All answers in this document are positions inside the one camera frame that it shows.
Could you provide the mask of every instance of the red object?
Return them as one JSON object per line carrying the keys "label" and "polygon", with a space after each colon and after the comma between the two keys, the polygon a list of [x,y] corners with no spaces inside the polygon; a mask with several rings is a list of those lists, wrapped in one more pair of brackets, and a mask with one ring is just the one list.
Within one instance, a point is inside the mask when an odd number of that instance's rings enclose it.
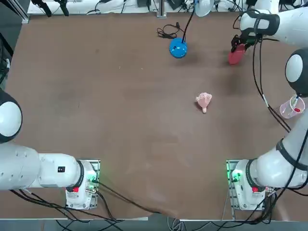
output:
{"label": "red object", "polygon": [[252,192],[254,192],[254,193],[258,192],[258,188],[257,187],[252,187]]}
{"label": "red object", "polygon": [[228,55],[229,64],[231,65],[238,64],[242,59],[242,57],[244,56],[245,51],[246,51],[245,44],[238,45],[235,51],[230,52]]}

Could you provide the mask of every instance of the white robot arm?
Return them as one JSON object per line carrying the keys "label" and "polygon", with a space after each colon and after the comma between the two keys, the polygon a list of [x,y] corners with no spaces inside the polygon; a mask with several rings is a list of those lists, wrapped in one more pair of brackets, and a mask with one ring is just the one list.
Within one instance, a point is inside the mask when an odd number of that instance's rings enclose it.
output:
{"label": "white robot arm", "polygon": [[[291,54],[285,76],[289,85],[301,97],[308,96],[308,8],[278,12],[279,0],[258,0],[255,9],[241,17],[240,39],[255,38],[256,34],[273,36],[280,42],[303,47]],[[296,167],[289,187],[303,185],[308,177],[308,147],[298,157],[308,129],[305,111],[291,132],[267,153],[253,160],[241,160],[232,173],[241,210],[254,210],[265,197],[265,187],[283,188]]]}
{"label": "white robot arm", "polygon": [[98,175],[86,160],[66,154],[41,154],[12,140],[20,131],[22,111],[17,101],[0,89],[0,190],[65,187],[66,204],[93,208]]}

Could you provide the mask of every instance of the clear plastic cup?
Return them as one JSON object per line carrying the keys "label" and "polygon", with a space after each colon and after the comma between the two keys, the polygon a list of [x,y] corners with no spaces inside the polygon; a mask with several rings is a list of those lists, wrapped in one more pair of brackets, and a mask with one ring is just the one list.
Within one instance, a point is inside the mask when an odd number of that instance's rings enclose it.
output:
{"label": "clear plastic cup", "polygon": [[283,103],[280,108],[280,114],[289,119],[297,114],[303,113],[305,110],[305,103],[302,98],[296,99],[296,95],[289,99],[287,102]]}

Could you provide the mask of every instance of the table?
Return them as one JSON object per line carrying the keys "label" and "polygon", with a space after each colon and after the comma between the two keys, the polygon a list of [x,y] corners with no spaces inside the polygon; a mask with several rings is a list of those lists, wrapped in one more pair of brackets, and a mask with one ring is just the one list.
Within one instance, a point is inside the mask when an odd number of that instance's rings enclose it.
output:
{"label": "table", "polygon": [[[238,66],[227,55],[236,13],[193,17],[188,54],[173,58],[156,28],[187,13],[33,17],[23,25],[7,91],[24,113],[15,142],[38,152],[101,159],[101,180],[166,215],[220,220],[227,193],[226,160],[255,158],[285,135],[258,96],[252,50]],[[279,106],[293,94],[284,66],[296,50],[264,41],[263,85]],[[213,94],[206,115],[194,100]],[[64,192],[40,189],[64,204]],[[57,211],[0,192],[0,218],[59,218]],[[106,194],[114,216],[148,213]],[[273,219],[306,221],[308,201],[286,192]],[[93,212],[106,215],[103,204]],[[250,212],[237,212],[246,218]],[[228,201],[224,219],[231,219]]]}

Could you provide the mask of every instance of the blue object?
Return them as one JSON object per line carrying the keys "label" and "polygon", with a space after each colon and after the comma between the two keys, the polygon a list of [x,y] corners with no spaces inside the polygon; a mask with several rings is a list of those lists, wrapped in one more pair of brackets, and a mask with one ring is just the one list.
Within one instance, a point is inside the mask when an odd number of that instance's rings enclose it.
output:
{"label": "blue object", "polygon": [[187,43],[182,38],[174,38],[169,46],[170,54],[175,58],[183,58],[187,53]]}

